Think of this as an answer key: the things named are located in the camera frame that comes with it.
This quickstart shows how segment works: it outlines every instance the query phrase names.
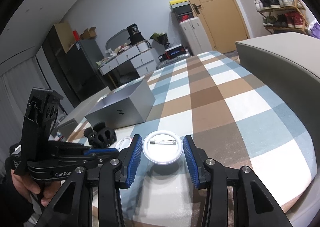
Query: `checkered tablecloth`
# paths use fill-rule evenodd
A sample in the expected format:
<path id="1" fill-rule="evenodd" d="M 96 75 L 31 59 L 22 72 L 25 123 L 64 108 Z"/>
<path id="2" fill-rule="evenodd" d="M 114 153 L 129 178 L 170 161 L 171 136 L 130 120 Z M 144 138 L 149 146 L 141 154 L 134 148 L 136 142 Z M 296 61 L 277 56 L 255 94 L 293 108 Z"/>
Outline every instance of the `checkered tablecloth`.
<path id="1" fill-rule="evenodd" d="M 134 134 L 145 138 L 156 130 L 181 138 L 190 134 L 224 166 L 252 167 L 284 211 L 316 175 L 312 140 L 297 116 L 224 55 L 199 54 L 129 84 L 138 80 L 147 80 L 156 101 L 145 123 L 116 130 L 118 140 Z M 69 141 L 87 143 L 83 130 L 89 126 L 83 120 Z M 134 183 L 121 190 L 126 226 L 197 226 L 204 198 L 204 191 L 193 188 L 183 154 L 167 166 L 142 154 Z"/>

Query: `black cabinet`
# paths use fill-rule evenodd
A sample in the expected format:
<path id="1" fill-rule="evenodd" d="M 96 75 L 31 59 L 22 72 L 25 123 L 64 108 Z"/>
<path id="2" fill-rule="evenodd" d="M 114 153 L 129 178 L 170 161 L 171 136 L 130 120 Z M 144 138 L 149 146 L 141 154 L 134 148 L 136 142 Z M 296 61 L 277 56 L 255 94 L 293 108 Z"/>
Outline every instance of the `black cabinet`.
<path id="1" fill-rule="evenodd" d="M 77 41 L 66 53 L 61 35 L 53 26 L 42 47 L 57 81 L 74 107 L 107 86 L 114 88 L 98 71 L 96 62 L 102 60 L 103 55 L 94 39 Z"/>

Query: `shoe rack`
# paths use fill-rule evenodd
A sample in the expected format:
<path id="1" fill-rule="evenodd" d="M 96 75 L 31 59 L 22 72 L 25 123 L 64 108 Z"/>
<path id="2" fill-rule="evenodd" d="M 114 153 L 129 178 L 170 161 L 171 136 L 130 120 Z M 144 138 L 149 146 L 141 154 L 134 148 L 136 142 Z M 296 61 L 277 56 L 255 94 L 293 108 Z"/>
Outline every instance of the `shoe rack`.
<path id="1" fill-rule="evenodd" d="M 294 6 L 292 7 L 281 7 L 281 8 L 275 8 L 275 9 L 270 9 L 270 10 L 262 10 L 262 11 L 258 11 L 263 17 L 266 18 L 265 13 L 269 13 L 269 16 L 271 16 L 271 13 L 273 12 L 280 12 L 280 11 L 298 11 L 302 18 L 303 18 L 303 27 L 305 28 L 306 26 L 308 26 L 308 21 L 306 19 L 306 10 L 304 7 L 302 8 L 298 8 L 298 3 L 301 4 L 301 6 L 303 6 L 303 4 L 299 1 L 299 0 L 294 0 Z M 295 32 L 300 32 L 300 33 L 304 33 L 306 35 L 308 35 L 307 33 L 307 29 L 299 29 L 299 28 L 278 28 L 278 27 L 265 27 L 265 29 L 270 32 L 271 34 L 273 34 L 270 30 L 287 30 L 287 31 L 295 31 Z"/>

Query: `ceiling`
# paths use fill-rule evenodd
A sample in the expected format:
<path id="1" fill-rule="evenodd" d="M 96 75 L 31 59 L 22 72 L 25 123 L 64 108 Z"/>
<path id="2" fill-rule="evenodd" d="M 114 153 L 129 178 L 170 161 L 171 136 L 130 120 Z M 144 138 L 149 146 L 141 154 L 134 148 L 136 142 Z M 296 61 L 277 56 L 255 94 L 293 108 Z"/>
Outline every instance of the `ceiling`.
<path id="1" fill-rule="evenodd" d="M 0 74 L 36 55 L 53 24 L 77 0 L 24 0 L 0 35 Z"/>

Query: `metal bolt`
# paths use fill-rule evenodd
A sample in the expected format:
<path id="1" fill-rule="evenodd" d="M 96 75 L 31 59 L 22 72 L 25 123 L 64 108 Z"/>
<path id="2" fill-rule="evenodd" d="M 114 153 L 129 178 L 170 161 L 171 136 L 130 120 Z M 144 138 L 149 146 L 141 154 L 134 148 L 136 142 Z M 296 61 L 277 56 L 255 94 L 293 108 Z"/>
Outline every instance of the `metal bolt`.
<path id="1" fill-rule="evenodd" d="M 112 159 L 112 160 L 110 161 L 111 165 L 118 165 L 119 162 L 120 162 L 120 160 L 118 160 L 118 159 Z"/>
<path id="2" fill-rule="evenodd" d="M 84 171 L 84 168 L 83 167 L 77 167 L 75 169 L 76 173 L 82 173 Z"/>
<path id="3" fill-rule="evenodd" d="M 210 166 L 212 166 L 212 165 L 214 165 L 216 163 L 214 159 L 207 159 L 206 162 Z"/>
<path id="4" fill-rule="evenodd" d="M 251 169 L 250 169 L 250 167 L 244 166 L 244 167 L 242 168 L 242 171 L 243 171 L 244 173 L 249 173 L 249 172 L 251 171 Z"/>

